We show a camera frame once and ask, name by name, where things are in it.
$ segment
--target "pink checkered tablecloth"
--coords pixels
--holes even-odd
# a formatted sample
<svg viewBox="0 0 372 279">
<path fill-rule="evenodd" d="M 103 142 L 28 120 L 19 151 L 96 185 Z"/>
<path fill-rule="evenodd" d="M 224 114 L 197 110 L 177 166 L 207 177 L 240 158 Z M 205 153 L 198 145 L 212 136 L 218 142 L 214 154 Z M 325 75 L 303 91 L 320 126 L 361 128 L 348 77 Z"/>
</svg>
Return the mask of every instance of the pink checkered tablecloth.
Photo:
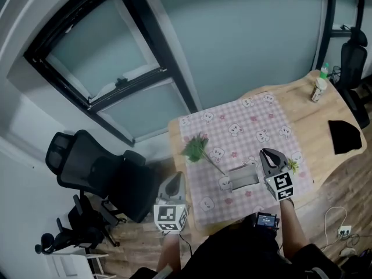
<svg viewBox="0 0 372 279">
<path fill-rule="evenodd" d="M 271 92 L 229 102 L 179 118 L 185 145 L 201 133 L 209 142 L 206 152 L 225 173 L 243 164 L 255 163 L 260 185 L 231 192 L 220 186 L 223 175 L 205 159 L 186 160 L 195 221 L 201 225 L 237 219 L 272 207 L 278 202 L 267 190 L 259 157 L 262 148 L 272 148 L 298 162 L 294 196 L 312 190 L 313 179 L 301 149 L 280 104 Z"/>
</svg>

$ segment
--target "artificial plant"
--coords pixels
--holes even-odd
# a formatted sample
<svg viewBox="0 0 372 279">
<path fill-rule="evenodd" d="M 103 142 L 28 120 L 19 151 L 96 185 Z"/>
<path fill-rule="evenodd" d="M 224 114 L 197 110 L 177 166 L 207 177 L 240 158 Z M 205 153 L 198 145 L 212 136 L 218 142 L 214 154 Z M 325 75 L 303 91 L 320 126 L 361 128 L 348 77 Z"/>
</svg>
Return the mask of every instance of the artificial plant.
<svg viewBox="0 0 372 279">
<path fill-rule="evenodd" d="M 292 159 L 288 159 L 288 165 L 291 170 L 293 170 L 293 174 L 296 174 L 296 171 L 298 169 L 298 164 L 296 161 Z"/>
<path fill-rule="evenodd" d="M 220 171 L 224 176 L 226 174 L 221 171 L 221 169 L 211 160 L 208 154 L 205 152 L 205 146 L 208 143 L 208 138 L 201 137 L 200 133 L 193 137 L 185 146 L 182 155 L 187 156 L 191 162 L 198 162 L 202 158 L 206 159 L 210 164 L 212 164 L 216 169 Z"/>
</svg>

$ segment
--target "office chair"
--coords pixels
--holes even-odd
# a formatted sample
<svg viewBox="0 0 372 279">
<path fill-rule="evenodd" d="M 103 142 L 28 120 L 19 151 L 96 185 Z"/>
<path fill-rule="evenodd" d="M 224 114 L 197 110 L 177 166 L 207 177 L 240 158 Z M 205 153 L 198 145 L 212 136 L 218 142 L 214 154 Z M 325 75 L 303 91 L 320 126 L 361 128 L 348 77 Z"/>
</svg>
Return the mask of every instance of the office chair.
<svg viewBox="0 0 372 279">
<path fill-rule="evenodd" d="M 85 130 L 74 135 L 56 133 L 45 163 L 60 186 L 100 196 L 100 212 L 113 226 L 119 221 L 115 215 L 121 213 L 140 223 L 158 194 L 159 177 L 145 166 L 141 155 L 133 151 L 111 154 Z M 117 210 L 109 211 L 108 201 Z"/>
<path fill-rule="evenodd" d="M 95 249 L 102 243 L 104 236 L 114 245 L 115 243 L 105 229 L 107 222 L 95 210 L 93 210 L 88 198 L 83 196 L 81 201 L 74 196 L 75 207 L 68 214 L 72 230 L 62 226 L 57 218 L 59 234 L 54 239 L 52 234 L 46 233 L 41 236 L 41 243 L 35 245 L 37 254 L 52 254 L 55 251 L 68 246 Z"/>
<path fill-rule="evenodd" d="M 370 120 L 364 104 L 365 99 L 359 98 L 358 94 L 353 90 L 362 84 L 362 73 L 364 64 L 367 58 L 367 51 L 364 47 L 367 46 L 367 37 L 365 34 L 351 27 L 350 40 L 342 45 L 341 49 L 341 75 L 335 87 L 349 106 L 360 128 L 365 128 L 369 125 Z"/>
</svg>

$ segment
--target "white box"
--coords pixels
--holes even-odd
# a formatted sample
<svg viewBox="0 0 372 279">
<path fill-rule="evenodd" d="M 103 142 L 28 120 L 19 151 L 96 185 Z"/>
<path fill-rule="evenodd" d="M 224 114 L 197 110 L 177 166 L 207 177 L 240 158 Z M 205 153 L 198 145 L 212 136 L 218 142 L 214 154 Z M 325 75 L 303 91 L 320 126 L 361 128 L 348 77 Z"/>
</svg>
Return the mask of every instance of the white box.
<svg viewBox="0 0 372 279">
<path fill-rule="evenodd" d="M 288 170 L 276 176 L 265 179 L 267 189 L 277 201 L 293 196 L 293 183 L 295 175 L 293 170 Z"/>
<path fill-rule="evenodd" d="M 154 205 L 153 215 L 161 231 L 181 231 L 188 216 L 186 205 Z"/>
<path fill-rule="evenodd" d="M 256 167 L 257 165 L 255 164 L 248 164 L 229 170 L 228 176 L 231 183 L 231 191 L 248 190 L 253 185 L 260 185 Z"/>
</svg>

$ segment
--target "table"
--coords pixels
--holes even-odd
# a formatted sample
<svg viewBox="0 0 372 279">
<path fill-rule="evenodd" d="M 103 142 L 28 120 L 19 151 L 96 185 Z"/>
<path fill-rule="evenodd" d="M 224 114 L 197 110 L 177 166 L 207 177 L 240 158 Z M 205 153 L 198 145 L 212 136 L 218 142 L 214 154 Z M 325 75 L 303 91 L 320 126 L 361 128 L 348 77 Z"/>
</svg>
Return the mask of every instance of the table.
<svg viewBox="0 0 372 279">
<path fill-rule="evenodd" d="M 327 80 L 328 88 L 325 94 L 317 103 L 310 100 L 310 95 L 314 88 L 316 77 L 319 76 L 319 70 L 312 70 L 302 79 L 286 85 L 264 86 L 247 92 L 241 98 L 246 98 L 265 91 L 271 91 L 275 94 L 283 111 L 294 130 L 297 140 L 306 159 L 306 164 L 310 169 L 314 180 L 314 191 L 318 190 L 325 182 L 328 176 L 344 161 L 352 156 L 363 153 L 367 148 L 366 139 L 360 130 L 352 112 L 341 98 L 334 86 Z M 354 125 L 360 130 L 362 147 L 359 150 L 352 150 L 347 154 L 335 155 L 329 120 L 343 120 Z M 191 205 L 188 216 L 188 223 L 191 228 L 191 234 L 196 236 L 206 236 L 216 233 L 236 220 L 224 221 L 216 224 L 209 224 L 196 227 L 192 209 L 192 201 L 187 179 L 187 170 L 185 157 L 180 155 L 183 150 L 181 142 L 181 133 L 178 119 L 172 120 L 168 125 L 170 136 L 170 145 L 173 153 L 176 170 L 185 174 L 186 179 L 186 200 Z M 295 198 L 296 207 L 311 198 L 307 194 L 300 198 Z"/>
</svg>

